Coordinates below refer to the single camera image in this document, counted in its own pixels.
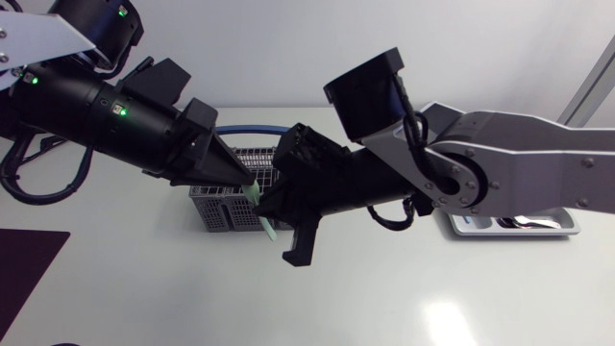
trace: black mat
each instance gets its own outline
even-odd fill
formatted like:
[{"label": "black mat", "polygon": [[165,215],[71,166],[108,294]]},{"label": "black mat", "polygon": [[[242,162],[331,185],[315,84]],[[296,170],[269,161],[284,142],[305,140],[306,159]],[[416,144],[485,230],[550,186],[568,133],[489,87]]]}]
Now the black mat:
[{"label": "black mat", "polygon": [[69,236],[0,229],[0,341]]}]

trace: white table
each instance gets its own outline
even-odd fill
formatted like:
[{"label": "white table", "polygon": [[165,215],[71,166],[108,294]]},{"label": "white table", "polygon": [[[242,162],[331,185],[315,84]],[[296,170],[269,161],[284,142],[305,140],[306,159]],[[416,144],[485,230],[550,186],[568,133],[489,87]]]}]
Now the white table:
[{"label": "white table", "polygon": [[[348,142],[333,109],[225,109],[218,124],[297,121]],[[82,152],[42,157],[22,184],[64,187]],[[209,234],[187,191],[101,154],[60,204],[0,191],[1,228],[72,233],[3,345],[615,344],[615,216],[575,212],[570,238],[501,239],[458,237],[442,214],[393,233],[356,210],[324,218],[312,266],[293,268],[290,232]]]}]

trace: wire mesh basket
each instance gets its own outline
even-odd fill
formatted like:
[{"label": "wire mesh basket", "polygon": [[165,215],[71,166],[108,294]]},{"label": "wire mesh basket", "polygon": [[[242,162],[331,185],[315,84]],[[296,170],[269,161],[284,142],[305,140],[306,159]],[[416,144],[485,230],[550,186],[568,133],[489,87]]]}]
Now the wire mesh basket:
[{"label": "wire mesh basket", "polygon": [[[260,194],[271,187],[280,172],[271,161],[276,148],[240,148],[234,153],[257,178]],[[252,213],[254,205],[243,195],[240,186],[192,186],[190,198],[209,232],[264,231],[258,217]],[[269,219],[276,230],[292,230],[283,222]]]}]

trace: white wall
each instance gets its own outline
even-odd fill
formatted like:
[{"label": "white wall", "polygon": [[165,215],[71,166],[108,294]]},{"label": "white wall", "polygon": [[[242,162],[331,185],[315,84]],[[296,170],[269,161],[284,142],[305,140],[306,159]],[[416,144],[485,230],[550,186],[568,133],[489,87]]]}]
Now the white wall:
[{"label": "white wall", "polygon": [[171,57],[193,75],[181,104],[216,107],[324,106],[325,83],[399,46],[417,106],[557,119],[615,33],[612,0],[133,3],[146,34],[128,67]]}]

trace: metal rod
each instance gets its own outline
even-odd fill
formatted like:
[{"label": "metal rod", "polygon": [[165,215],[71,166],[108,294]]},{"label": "metal rod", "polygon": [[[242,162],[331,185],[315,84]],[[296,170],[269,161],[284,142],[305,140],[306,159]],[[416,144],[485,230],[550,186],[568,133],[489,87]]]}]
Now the metal rod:
[{"label": "metal rod", "polygon": [[585,126],[614,87],[615,36],[557,122],[570,127]]}]

